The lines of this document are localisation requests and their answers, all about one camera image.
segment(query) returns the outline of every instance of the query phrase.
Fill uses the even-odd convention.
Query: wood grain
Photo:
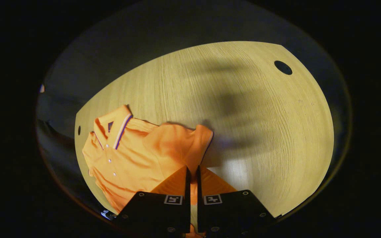
[[[276,60],[293,73],[279,71]],[[333,124],[327,101],[289,51],[263,42],[186,48],[122,75],[76,115],[80,169],[95,197],[111,211],[81,151],[93,120],[122,104],[134,117],[157,125],[208,126],[215,135],[202,165],[237,190],[251,190],[274,217],[313,194],[330,164]]]

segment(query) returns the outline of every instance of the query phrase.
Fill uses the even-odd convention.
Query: wooden table
[[[292,74],[278,70],[276,60]],[[314,193],[332,157],[327,101],[313,76],[284,47],[219,42],[186,48],[117,78],[76,115],[74,140],[82,175],[110,211],[88,174],[82,148],[93,120],[122,104],[135,118],[157,125],[208,126],[215,136],[202,165],[237,190],[251,190],[274,217]]]

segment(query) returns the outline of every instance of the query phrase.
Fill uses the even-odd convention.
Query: shirt sleeve
[[[212,138],[213,132],[203,125],[197,125],[193,131],[181,125],[164,123],[154,128],[142,142],[158,158],[166,178],[183,165],[194,177]]]

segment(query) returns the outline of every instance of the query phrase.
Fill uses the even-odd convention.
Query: orange polo shirt
[[[133,118],[123,105],[95,119],[82,152],[89,175],[119,214],[137,191],[165,188],[161,183],[184,166],[195,178],[212,138],[203,125],[194,131],[169,123],[157,126]]]

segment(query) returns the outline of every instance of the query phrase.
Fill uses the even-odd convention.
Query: round hole
[[[291,75],[292,74],[292,69],[289,66],[287,66],[287,64],[285,64],[285,63],[283,63],[281,61],[276,60],[276,61],[274,61],[274,65],[282,73],[287,74],[287,75]]]

